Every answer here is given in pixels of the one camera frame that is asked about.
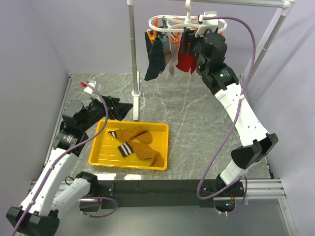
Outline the white round clip hanger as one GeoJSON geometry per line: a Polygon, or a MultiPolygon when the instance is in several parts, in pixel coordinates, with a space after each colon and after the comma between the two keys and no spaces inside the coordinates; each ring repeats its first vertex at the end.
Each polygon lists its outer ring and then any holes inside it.
{"type": "MultiPolygon", "coordinates": [[[[183,33],[184,29],[198,30],[200,24],[197,16],[191,14],[192,1],[185,1],[186,15],[157,15],[148,20],[148,25],[151,30],[162,33],[183,33]]],[[[204,20],[216,19],[216,17],[204,17],[204,20]]],[[[222,34],[227,28],[227,22],[219,18],[219,26],[214,31],[222,34]]]]}

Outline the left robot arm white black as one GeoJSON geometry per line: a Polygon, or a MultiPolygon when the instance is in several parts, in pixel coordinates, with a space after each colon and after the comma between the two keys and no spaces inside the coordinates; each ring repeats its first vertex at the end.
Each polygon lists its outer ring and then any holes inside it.
{"type": "Polygon", "coordinates": [[[57,191],[66,174],[91,139],[86,131],[102,118],[123,120],[133,105],[118,98],[93,98],[88,106],[79,100],[69,101],[62,113],[60,131],[56,135],[48,162],[35,186],[18,207],[11,207],[6,218],[14,233],[29,236],[53,236],[61,218],[82,197],[99,193],[97,176],[81,172],[62,193],[57,191]]]}

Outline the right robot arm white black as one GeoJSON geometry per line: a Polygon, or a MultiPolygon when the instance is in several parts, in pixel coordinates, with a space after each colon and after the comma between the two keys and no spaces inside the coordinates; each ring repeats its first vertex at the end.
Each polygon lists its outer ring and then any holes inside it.
{"type": "Polygon", "coordinates": [[[193,30],[184,31],[182,52],[195,57],[197,73],[225,108],[233,122],[231,130],[237,130],[242,144],[231,152],[232,160],[217,176],[213,187],[203,186],[205,177],[202,177],[197,187],[199,199],[206,199],[203,194],[205,190],[211,192],[211,197],[229,195],[233,185],[279,141],[275,133],[269,133],[260,123],[250,107],[243,92],[244,86],[239,83],[233,69],[224,62],[226,51],[225,38],[216,31],[207,30],[203,36],[195,36],[193,30]]]}

